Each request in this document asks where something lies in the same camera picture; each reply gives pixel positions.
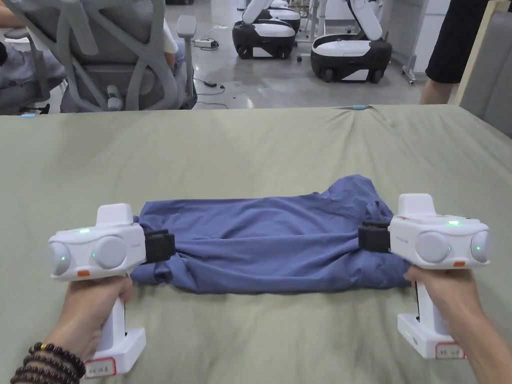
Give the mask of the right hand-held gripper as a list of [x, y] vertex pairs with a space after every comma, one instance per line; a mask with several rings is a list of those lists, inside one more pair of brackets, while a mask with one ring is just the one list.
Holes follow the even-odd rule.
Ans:
[[[362, 222], [358, 243], [426, 270], [467, 270], [490, 263], [488, 226], [475, 218], [437, 213], [426, 193], [401, 194], [397, 214], [389, 221]], [[397, 316], [399, 333], [425, 359], [465, 359], [425, 285], [415, 283], [415, 293], [417, 313]]]

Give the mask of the person's right hand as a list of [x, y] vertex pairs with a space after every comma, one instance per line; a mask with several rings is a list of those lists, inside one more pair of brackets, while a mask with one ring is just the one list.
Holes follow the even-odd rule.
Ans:
[[462, 347], [474, 325], [484, 317], [473, 272], [470, 269], [433, 270], [411, 266], [404, 275], [411, 283], [423, 283], [454, 340]]

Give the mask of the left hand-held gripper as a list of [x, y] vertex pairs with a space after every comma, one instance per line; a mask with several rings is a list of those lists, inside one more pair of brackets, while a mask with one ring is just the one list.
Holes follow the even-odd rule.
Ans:
[[[58, 231], [47, 245], [51, 277], [61, 282], [129, 275], [140, 265], [165, 262], [175, 252], [175, 236], [166, 229], [143, 228], [126, 203], [101, 206], [94, 226]], [[85, 363], [85, 374], [128, 373], [146, 344], [143, 327], [126, 328], [125, 305], [117, 299], [102, 328], [98, 349]]]

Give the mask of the person's left hand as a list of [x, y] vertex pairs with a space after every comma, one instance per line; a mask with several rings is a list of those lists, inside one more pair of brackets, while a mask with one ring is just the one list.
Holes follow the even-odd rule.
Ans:
[[132, 288], [129, 276], [70, 282], [58, 322], [43, 342], [88, 360], [100, 344], [115, 301], [129, 301]]

